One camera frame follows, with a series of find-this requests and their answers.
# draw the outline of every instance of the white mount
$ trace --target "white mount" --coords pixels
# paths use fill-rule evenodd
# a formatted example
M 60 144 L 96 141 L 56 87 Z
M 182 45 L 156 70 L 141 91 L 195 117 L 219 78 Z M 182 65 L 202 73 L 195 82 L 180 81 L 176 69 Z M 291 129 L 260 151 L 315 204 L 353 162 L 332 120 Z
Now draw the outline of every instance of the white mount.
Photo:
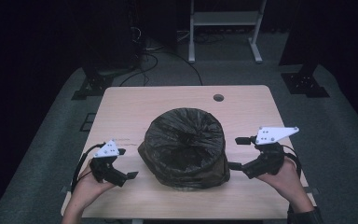
M 257 145 L 276 143 L 287 136 L 290 136 L 294 133 L 298 133 L 298 131 L 299 129 L 297 127 L 260 127 L 260 129 L 258 130 L 257 138 L 255 139 L 255 143 Z
M 94 158 L 112 157 L 118 155 L 118 148 L 116 146 L 115 140 L 112 139 L 94 154 Z

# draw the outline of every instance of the hand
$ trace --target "hand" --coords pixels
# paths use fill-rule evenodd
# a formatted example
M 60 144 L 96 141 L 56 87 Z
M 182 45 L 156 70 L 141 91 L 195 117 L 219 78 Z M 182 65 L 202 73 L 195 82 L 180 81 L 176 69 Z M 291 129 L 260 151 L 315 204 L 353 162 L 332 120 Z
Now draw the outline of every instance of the hand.
M 312 211 L 313 205 L 305 192 L 296 172 L 295 163 L 287 157 L 281 170 L 276 175 L 264 174 L 257 177 L 273 188 L 292 205 L 295 213 Z
M 115 186 L 109 182 L 99 183 L 91 173 L 90 162 L 91 160 L 89 160 L 86 169 L 79 175 L 79 181 L 63 214 L 62 224 L 80 223 L 84 209 L 101 194 Z

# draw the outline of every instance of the wooden table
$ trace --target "wooden table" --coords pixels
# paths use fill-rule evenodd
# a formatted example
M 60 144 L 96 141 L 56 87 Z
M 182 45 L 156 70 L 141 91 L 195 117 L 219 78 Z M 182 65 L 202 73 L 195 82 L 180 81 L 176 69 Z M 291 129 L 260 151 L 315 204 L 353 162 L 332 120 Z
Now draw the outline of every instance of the wooden table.
M 224 100 L 215 101 L 216 94 L 220 98 L 223 96 Z M 288 202 L 275 189 L 255 178 L 248 179 L 243 172 L 231 171 L 227 183 L 211 189 L 185 192 L 159 184 L 139 156 L 137 148 L 144 141 L 145 132 L 153 119 L 179 107 L 202 109 L 221 122 L 228 161 L 246 163 L 259 155 L 253 146 L 236 145 L 236 137 L 256 135 L 260 126 L 284 126 L 266 86 L 109 88 L 103 96 L 84 150 L 114 138 L 118 147 L 127 149 L 126 154 L 113 163 L 115 168 L 123 173 L 139 171 L 139 174 L 135 179 L 128 180 L 123 188 L 108 190 L 85 210 L 83 217 L 286 218 Z M 289 138 L 280 143 L 291 146 Z M 302 178 L 302 183 L 308 185 L 305 178 Z M 70 196 L 68 192 L 62 214 Z

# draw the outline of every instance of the black curtain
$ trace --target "black curtain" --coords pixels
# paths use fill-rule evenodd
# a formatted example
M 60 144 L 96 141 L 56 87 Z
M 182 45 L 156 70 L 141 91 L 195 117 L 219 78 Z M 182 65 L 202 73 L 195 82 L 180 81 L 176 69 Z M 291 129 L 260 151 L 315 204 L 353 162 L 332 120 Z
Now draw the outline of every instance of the black curtain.
M 63 1 L 0 1 L 0 198 L 78 68 L 68 15 Z
M 280 65 L 303 64 L 313 50 L 358 113 L 358 1 L 300 1 Z

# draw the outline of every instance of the round hole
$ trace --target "round hole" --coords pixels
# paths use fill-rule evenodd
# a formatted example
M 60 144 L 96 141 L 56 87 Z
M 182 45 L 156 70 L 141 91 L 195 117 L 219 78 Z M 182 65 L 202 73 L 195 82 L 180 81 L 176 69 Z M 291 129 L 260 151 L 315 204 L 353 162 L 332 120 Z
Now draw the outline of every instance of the round hole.
M 216 95 L 213 96 L 213 99 L 216 102 L 222 102 L 225 99 L 225 97 L 222 94 L 216 94 Z

